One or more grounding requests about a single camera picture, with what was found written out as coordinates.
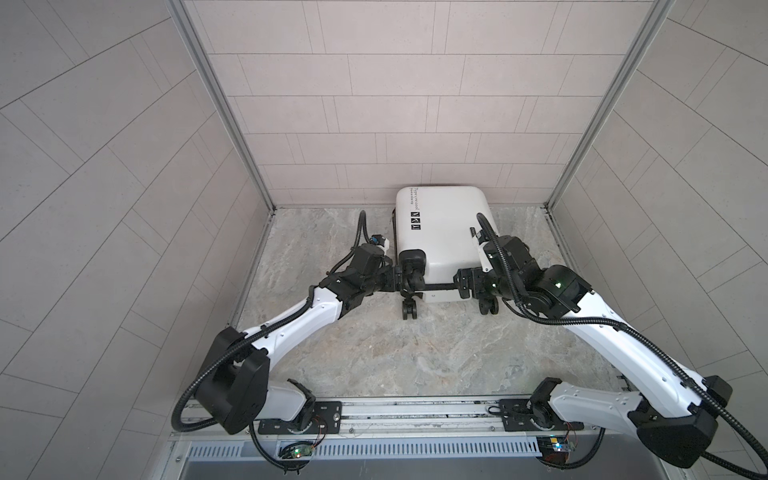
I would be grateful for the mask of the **black and white suitcase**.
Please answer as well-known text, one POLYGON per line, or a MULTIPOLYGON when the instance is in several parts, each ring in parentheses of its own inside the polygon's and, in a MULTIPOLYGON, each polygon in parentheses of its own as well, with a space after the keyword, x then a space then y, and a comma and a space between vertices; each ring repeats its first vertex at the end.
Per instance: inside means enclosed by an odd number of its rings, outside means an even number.
POLYGON ((402 296, 402 316, 417 317, 417 300, 426 303, 458 302, 453 277, 459 269, 481 267, 475 235, 493 215, 484 193, 473 186, 416 186, 396 195, 393 227, 397 266, 424 272, 424 291, 402 296))

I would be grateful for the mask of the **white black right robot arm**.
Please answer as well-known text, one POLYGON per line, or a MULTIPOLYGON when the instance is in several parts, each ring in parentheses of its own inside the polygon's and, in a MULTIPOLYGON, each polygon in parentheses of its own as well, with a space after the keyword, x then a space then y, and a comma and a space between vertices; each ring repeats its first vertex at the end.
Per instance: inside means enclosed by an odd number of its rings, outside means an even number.
POLYGON ((480 266, 454 277, 463 297, 473 296, 498 311, 501 305, 540 325, 562 326, 616 367, 633 385, 629 393, 577 387, 548 377, 531 395, 535 425, 595 425, 637 438, 661 460, 679 468, 712 456, 708 448, 731 386, 703 377, 674 360, 611 309, 593 287, 564 265, 539 267, 519 238, 470 232, 480 266))

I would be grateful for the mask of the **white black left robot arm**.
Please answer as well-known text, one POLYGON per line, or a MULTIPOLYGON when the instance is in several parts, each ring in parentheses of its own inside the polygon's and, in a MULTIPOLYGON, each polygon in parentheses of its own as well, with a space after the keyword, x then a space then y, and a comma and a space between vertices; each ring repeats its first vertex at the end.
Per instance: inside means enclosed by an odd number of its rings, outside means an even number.
POLYGON ((245 331, 227 327, 213 340, 198 376, 172 412, 172 427, 191 432, 220 425, 229 434, 255 420, 281 420, 305 430, 312 422, 316 397, 301 383, 271 385, 270 374, 293 348, 336 322, 376 292, 400 286, 389 241, 375 235, 352 249, 346 268, 309 287, 307 298, 282 315, 245 331))

